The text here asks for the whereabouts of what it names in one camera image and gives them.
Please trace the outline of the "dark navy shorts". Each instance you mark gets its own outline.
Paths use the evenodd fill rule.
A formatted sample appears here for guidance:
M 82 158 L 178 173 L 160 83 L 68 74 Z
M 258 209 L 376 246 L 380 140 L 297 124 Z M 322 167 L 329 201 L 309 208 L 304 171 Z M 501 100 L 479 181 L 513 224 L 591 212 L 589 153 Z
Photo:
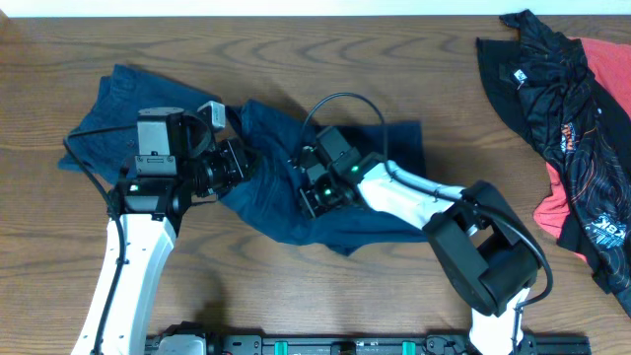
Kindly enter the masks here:
M 311 126 L 301 136 L 301 121 L 254 100 L 229 106 L 227 117 L 245 145 L 261 157 L 251 179 L 222 195 L 220 201 L 258 232 L 289 245 L 323 244 L 342 255 L 369 244 L 427 241 L 423 232 L 408 223 L 359 206 L 307 218 L 298 202 L 304 179 L 290 160 L 297 144 L 312 140 L 317 129 Z

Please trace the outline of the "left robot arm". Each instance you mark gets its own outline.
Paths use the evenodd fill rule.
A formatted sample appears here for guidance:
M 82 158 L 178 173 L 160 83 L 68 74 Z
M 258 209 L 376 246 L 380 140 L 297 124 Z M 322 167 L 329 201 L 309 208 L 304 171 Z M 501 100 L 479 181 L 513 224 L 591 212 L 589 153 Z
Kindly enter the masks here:
M 164 266 L 194 197 L 220 196 L 249 178 L 252 162 L 236 138 L 216 141 L 224 105 L 196 111 L 139 110 L 133 129 L 136 176 L 98 189 L 109 217 L 106 252 L 76 354 L 142 354 Z

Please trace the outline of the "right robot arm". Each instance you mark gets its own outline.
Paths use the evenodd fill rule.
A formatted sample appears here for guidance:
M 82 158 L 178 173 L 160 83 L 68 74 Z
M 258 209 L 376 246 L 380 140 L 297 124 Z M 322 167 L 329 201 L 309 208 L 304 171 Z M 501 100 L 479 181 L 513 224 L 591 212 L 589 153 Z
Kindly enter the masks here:
M 492 184 L 464 188 L 416 176 L 386 153 L 361 153 L 334 127 L 300 144 L 293 163 L 307 177 L 299 203 L 309 218 L 361 205 L 415 227 L 471 308 L 471 346 L 480 354 L 520 352 L 528 293 L 547 263 Z

